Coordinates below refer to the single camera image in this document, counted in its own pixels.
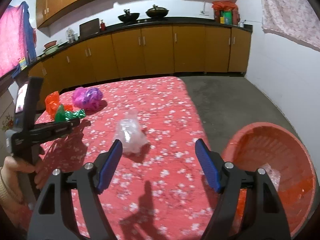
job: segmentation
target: phone screen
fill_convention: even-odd
[[[24,107],[24,99],[27,94],[28,83],[24,84],[18,91],[16,113],[22,112]]]

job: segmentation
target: electrical outlet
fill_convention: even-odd
[[[208,11],[200,11],[200,15],[203,15],[203,16],[209,16],[209,12]]]

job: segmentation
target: blue gripper pad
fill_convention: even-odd
[[[99,168],[98,173],[98,185],[96,189],[98,194],[101,194],[105,189],[107,189],[110,185],[113,174],[116,171],[120,158],[122,156],[122,143],[119,140],[115,140],[110,150],[107,153],[102,153],[100,155],[106,154],[102,156],[101,167]]]
[[[198,139],[195,145],[196,156],[202,167],[205,177],[207,178],[208,184],[215,192],[221,191],[220,174],[219,168],[216,167],[210,158],[211,153],[202,139]]]

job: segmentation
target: beige sleeve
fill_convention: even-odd
[[[2,167],[0,167],[0,205],[4,210],[8,210],[15,214],[21,209],[22,205],[8,192],[6,185],[2,180],[1,170]]]

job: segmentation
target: black countertop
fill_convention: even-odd
[[[221,23],[217,23],[215,20],[212,19],[205,19],[205,18],[196,18],[196,17],[164,17],[161,19],[151,19],[151,18],[147,18],[147,19],[142,19],[142,20],[137,20],[135,22],[131,22],[131,23],[118,23],[118,24],[114,24],[114,25],[110,25],[110,26],[106,26],[106,30],[85,38],[81,38],[78,41],[75,41],[71,44],[66,43],[64,46],[59,47],[59,49],[57,51],[55,51],[54,53],[51,53],[50,55],[41,57],[39,60],[33,62],[32,64],[28,65],[28,67],[26,67],[24,70],[22,70],[16,78],[18,78],[20,75],[25,76],[28,71],[37,63],[44,61],[52,56],[54,56],[55,54],[75,45],[78,44],[82,41],[86,41],[88,39],[91,38],[95,38],[101,35],[105,35],[108,33],[112,33],[112,32],[116,32],[116,31],[121,31],[121,30],[126,30],[126,29],[131,29],[131,28],[137,28],[137,27],[141,27],[141,26],[150,26],[150,25],[165,25],[165,24],[203,24],[203,25],[208,25],[208,26],[217,26],[217,27],[223,27],[223,28],[237,28],[237,29],[241,29],[247,32],[252,32],[252,25],[249,24],[245,24],[244,28],[235,26],[235,25],[228,25],[228,24],[221,24]]]

